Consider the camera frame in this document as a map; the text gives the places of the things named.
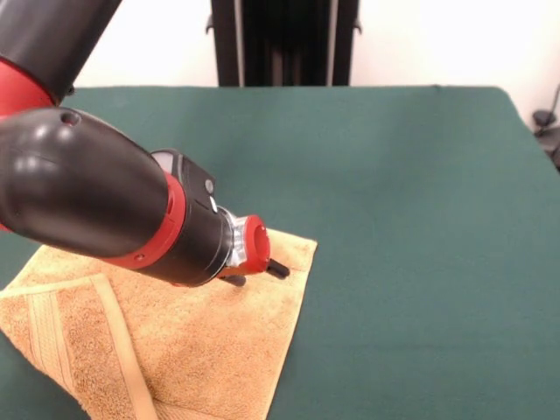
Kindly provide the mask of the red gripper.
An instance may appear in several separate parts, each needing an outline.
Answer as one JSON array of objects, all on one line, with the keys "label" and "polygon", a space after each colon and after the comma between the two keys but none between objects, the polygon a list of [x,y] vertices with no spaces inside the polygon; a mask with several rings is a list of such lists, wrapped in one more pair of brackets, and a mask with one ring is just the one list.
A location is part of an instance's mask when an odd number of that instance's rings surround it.
[{"label": "red gripper", "polygon": [[235,217],[229,214],[232,227],[232,246],[218,278],[235,287],[245,284],[245,276],[267,273],[278,279],[285,279],[290,269],[270,259],[270,239],[263,220],[251,214]]}]

